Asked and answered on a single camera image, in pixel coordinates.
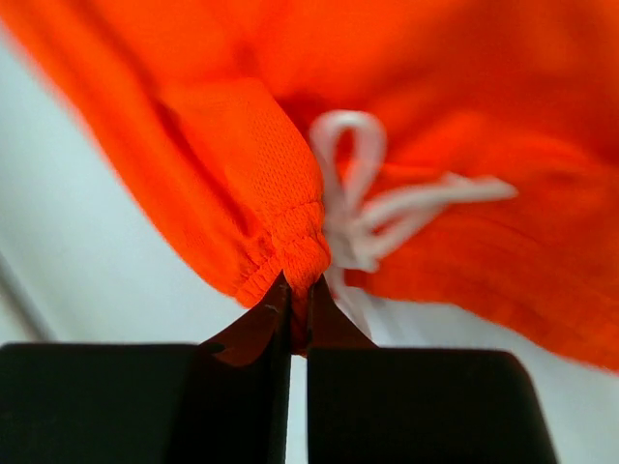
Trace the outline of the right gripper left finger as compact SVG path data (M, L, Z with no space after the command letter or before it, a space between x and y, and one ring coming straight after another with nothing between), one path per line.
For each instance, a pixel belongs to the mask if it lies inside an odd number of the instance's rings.
M281 463L290 288L199 344L1 349L5 463Z

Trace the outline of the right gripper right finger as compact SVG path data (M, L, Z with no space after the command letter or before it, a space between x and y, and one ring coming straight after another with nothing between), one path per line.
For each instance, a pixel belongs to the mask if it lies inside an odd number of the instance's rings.
M553 463L531 378L500 350L381 348L309 293L312 463Z

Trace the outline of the orange mesh shorts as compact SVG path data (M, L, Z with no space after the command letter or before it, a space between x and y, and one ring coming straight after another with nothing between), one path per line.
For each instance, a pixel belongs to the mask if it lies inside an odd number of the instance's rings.
M618 367L614 1L5 1L12 38L207 283L321 277Z

